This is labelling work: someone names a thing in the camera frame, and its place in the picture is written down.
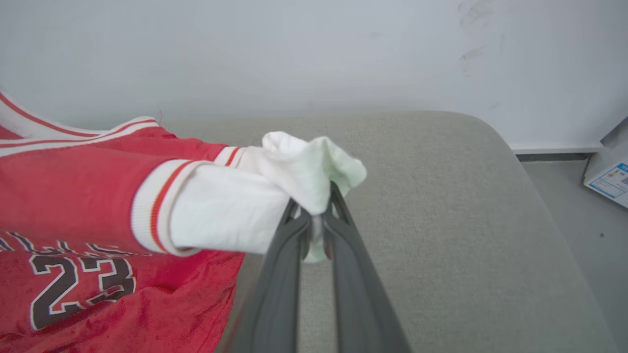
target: gray cushion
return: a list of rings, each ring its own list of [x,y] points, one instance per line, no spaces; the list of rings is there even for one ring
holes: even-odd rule
[[[360,158],[369,176],[347,202],[415,352],[617,350],[527,174],[474,117],[409,112],[166,127],[238,146],[259,145],[268,131],[327,135]],[[232,318],[259,260],[245,260]],[[302,281],[301,351],[329,352],[329,263],[307,266]]]

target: gray floor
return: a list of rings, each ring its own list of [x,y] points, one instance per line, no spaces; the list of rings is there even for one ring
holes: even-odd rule
[[[580,265],[617,347],[628,352],[628,209],[582,185],[586,161],[522,164]]]

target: printed number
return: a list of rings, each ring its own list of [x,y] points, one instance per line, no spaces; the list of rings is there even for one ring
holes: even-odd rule
[[[63,320],[84,309],[78,302],[61,303],[61,310],[53,310],[78,281],[77,267],[68,258],[51,258],[33,255],[30,259],[35,274],[50,273],[53,267],[61,267],[61,273],[31,303],[31,324],[35,330]]]
[[[84,272],[100,271],[101,263],[111,263],[113,270],[113,272],[98,275],[100,294],[87,300],[91,305],[105,300],[116,301],[135,292],[135,278],[132,277],[133,271],[126,259],[81,258],[81,263]]]
[[[100,271],[101,263],[111,263],[112,271],[98,275],[100,293],[87,300],[90,305],[101,301],[116,301],[135,292],[135,278],[131,265],[125,259],[81,258],[83,272]],[[85,309],[77,301],[61,303],[61,310],[53,310],[63,297],[78,283],[77,267],[69,258],[52,258],[33,255],[30,259],[35,274],[49,274],[53,267],[61,268],[61,273],[44,289],[31,304],[31,325],[41,330],[59,320],[63,320]]]

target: baseboard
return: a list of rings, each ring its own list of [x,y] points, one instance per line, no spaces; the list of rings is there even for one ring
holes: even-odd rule
[[[583,161],[593,153],[543,153],[535,155],[517,155],[520,162],[556,162],[556,161]]]
[[[552,155],[552,154],[569,154],[569,153],[596,153],[604,148],[601,143],[593,144],[509,144],[515,155]]]

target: fabric surface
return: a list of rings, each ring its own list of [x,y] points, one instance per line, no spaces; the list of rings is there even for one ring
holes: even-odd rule
[[[290,197],[321,214],[330,180],[346,195],[366,177],[362,163],[326,137],[306,142],[276,131],[262,147],[241,150],[233,168],[199,166],[182,186],[170,222],[175,245],[263,254]],[[312,245],[308,262],[321,259],[322,244]]]
[[[213,351],[244,255],[177,249],[168,221],[225,146],[149,117],[88,131],[0,101],[0,352]]]
[[[369,177],[349,210],[415,352],[617,351],[546,206],[480,120],[409,112],[165,125],[240,146],[274,130],[329,136],[361,159]],[[244,260],[227,330],[260,261]],[[334,349],[330,269],[303,268],[301,352]]]

